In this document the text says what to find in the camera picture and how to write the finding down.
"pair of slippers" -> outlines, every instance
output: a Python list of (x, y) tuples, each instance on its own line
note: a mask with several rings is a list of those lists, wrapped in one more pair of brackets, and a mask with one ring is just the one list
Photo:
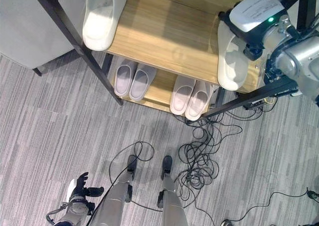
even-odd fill
[(82, 37), (85, 45), (96, 51), (108, 49), (126, 0), (86, 0)]
[(170, 101), (170, 111), (175, 115), (185, 113), (187, 119), (197, 120), (207, 109), (216, 88), (218, 87), (209, 83), (178, 75)]
[(155, 78), (156, 68), (125, 59), (116, 69), (114, 92), (119, 97), (141, 101)]

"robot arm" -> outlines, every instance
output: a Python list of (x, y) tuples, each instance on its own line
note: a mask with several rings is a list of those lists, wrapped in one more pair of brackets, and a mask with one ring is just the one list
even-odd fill
[(247, 43), (243, 53), (248, 59), (255, 61), (263, 50), (271, 54), (265, 83), (287, 75), (319, 106), (319, 15), (298, 32), (278, 0), (243, 0), (219, 18)]
[[(94, 211), (94, 203), (90, 203), (86, 200), (88, 197), (99, 197), (103, 194), (104, 188), (84, 188), (85, 181), (88, 179), (88, 173), (82, 174), (76, 182), (76, 186), (72, 190), (72, 193), (68, 199), (68, 203), (63, 205), (52, 212), (49, 212), (46, 216), (47, 220), (54, 226), (80, 226), (86, 219), (87, 215), (91, 215)], [(67, 207), (66, 214), (56, 223), (50, 219), (50, 215), (56, 214), (59, 211)]]

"black metal frame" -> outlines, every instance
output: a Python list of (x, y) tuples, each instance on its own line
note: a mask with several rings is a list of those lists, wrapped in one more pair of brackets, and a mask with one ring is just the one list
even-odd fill
[[(91, 54), (91, 50), (88, 49), (84, 43), (70, 19), (64, 12), (62, 6), (58, 0), (38, 0), (45, 11), (49, 14), (55, 24), (59, 27), (65, 37), (73, 45), (75, 50), (80, 54), (84, 61), (88, 64), (94, 74), (99, 78), (105, 88), (109, 91), (112, 97), (118, 104), (122, 105), (123, 100), (119, 99), (115, 93), (111, 83), (107, 79), (110, 64), (112, 62), (112, 55), (107, 54), (102, 68), (96, 62)], [(282, 0), (282, 4), (285, 8), (290, 8), (298, 0)], [(298, 12), (298, 30), (303, 30), (309, 26), (311, 20), (315, 16), (316, 0), (299, 0), (299, 12)], [(222, 105), (224, 89), (220, 88), (217, 100), (216, 108), (204, 113), (202, 117), (211, 117), (231, 109), (247, 105), (251, 102), (270, 97), (284, 94), (285, 92), (297, 87), (297, 83), (288, 77), (284, 76), (281, 79), (268, 83), (267, 85), (248, 94), (242, 94), (237, 99), (230, 101)]]
[[(282, 5), (288, 9), (298, 0), (282, 0)], [(299, 11), (298, 11), (298, 22), (297, 29), (304, 30), (307, 28), (311, 20), (315, 17), (316, 11), (316, 0), (299, 0)], [(211, 109), (210, 111), (204, 113), (202, 117), (211, 117), (244, 105), (248, 105), (252, 102), (261, 100), (266, 97), (273, 96), (283, 96), (288, 91), (295, 89), (297, 83), (294, 80), (291, 80), (287, 76), (283, 76), (281, 79), (268, 83), (267, 85), (256, 89), (248, 94), (241, 94), (235, 100), (232, 100), (223, 105), (217, 104), (216, 108)]]
[(120, 99), (115, 93), (113, 86), (107, 78), (105, 73), (108, 73), (110, 64), (112, 59), (110, 60), (110, 55), (106, 54), (105, 61), (107, 63), (103, 63), (102, 69), (99, 64), (91, 54), (91, 50), (87, 48), (80, 35), (76, 31), (75, 27), (71, 23), (70, 19), (66, 15), (62, 6), (60, 5), (58, 0), (38, 0), (42, 5), (44, 10), (49, 14), (54, 23), (58, 26), (64, 36), (69, 40), (69, 42), (73, 45), (76, 52), (83, 58), (83, 60), (87, 63), (87, 65), (91, 68), (94, 74), (98, 77), (104, 87), (108, 90), (111, 96), (116, 100), (116, 102), (120, 105), (123, 104), (123, 100)]

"silver robot leg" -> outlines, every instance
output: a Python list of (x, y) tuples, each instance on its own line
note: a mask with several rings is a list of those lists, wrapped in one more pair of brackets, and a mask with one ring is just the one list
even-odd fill
[(163, 187), (163, 226), (188, 226), (170, 174), (164, 173)]
[(132, 196), (132, 173), (125, 172), (95, 212), (89, 226), (120, 226), (124, 202)]

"metal rack leg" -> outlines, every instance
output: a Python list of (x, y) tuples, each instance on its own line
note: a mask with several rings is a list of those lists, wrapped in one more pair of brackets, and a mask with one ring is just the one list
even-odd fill
[(116, 102), (120, 105), (123, 104), (123, 100), (118, 98), (118, 96), (114, 93), (114, 89), (107, 79), (107, 76), (103, 73), (99, 64), (96, 62), (95, 58), (91, 54), (91, 50), (88, 49), (70, 19), (64, 12), (62, 6), (58, 2), (58, 0), (38, 0), (42, 5), (44, 10), (49, 14), (51, 19), (55, 22), (55, 24), (62, 31), (64, 36), (69, 40), (69, 42), (73, 45), (78, 54), (83, 58), (83, 60), (87, 63), (87, 65), (91, 68), (94, 74), (98, 77), (104, 87), (109, 91), (111, 96), (116, 100)]
[(251, 93), (243, 94), (235, 100), (232, 100), (220, 107), (214, 108), (204, 113), (201, 117), (211, 117), (214, 115), (218, 115), (220, 113), (224, 113), (226, 111), (241, 107), (245, 104), (248, 104), (266, 97), (274, 96), (278, 93), (282, 93), (284, 91), (287, 91), (295, 87), (297, 87), (297, 83), (295, 81), (291, 80), (287, 76), (283, 76), (281, 79), (275, 82), (269, 83), (257, 90), (254, 90)]
[(39, 77), (42, 76), (42, 73), (39, 71), (38, 68), (33, 68), (32, 70), (33, 70)]

